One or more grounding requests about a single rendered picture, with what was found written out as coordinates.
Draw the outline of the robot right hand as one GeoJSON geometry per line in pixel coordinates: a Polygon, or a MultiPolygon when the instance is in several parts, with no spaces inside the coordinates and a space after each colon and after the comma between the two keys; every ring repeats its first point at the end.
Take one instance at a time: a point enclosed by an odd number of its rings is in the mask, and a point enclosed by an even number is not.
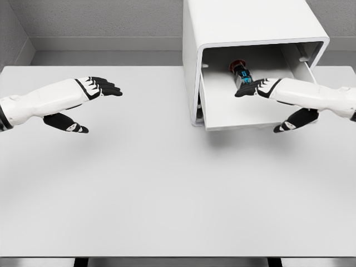
{"type": "Polygon", "coordinates": [[[319,117],[319,111],[328,108],[330,89],[315,83],[292,78],[262,78],[242,84],[235,97],[258,95],[301,109],[276,126],[275,133],[301,128],[319,117]]]}

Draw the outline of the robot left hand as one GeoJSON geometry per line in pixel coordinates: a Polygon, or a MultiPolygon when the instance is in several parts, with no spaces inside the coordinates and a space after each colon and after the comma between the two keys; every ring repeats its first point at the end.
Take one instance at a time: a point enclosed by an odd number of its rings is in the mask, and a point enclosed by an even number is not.
{"type": "Polygon", "coordinates": [[[28,94],[33,116],[46,125],[66,132],[87,134],[88,128],[62,114],[101,96],[122,96],[121,89],[101,77],[69,78],[28,94]]]}

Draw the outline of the white cabinet drawer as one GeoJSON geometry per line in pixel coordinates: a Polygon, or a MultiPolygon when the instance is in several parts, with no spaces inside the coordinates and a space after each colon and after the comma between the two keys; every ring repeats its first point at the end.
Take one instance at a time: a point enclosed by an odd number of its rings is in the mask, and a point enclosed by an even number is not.
{"type": "Polygon", "coordinates": [[[237,87],[229,66],[245,61],[253,80],[262,78],[295,78],[315,82],[295,44],[218,47],[203,51],[200,99],[208,131],[241,127],[276,126],[299,106],[286,105],[260,96],[236,98],[237,87]]]}

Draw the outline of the white tabletop storage cabinet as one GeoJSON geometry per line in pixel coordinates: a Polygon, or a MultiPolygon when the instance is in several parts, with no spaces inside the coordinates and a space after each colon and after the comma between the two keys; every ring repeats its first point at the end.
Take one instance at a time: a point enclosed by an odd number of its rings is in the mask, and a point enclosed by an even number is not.
{"type": "Polygon", "coordinates": [[[192,124],[205,126],[200,99],[205,49],[292,43],[312,72],[329,42],[306,0],[184,0],[182,62],[192,124]]]}

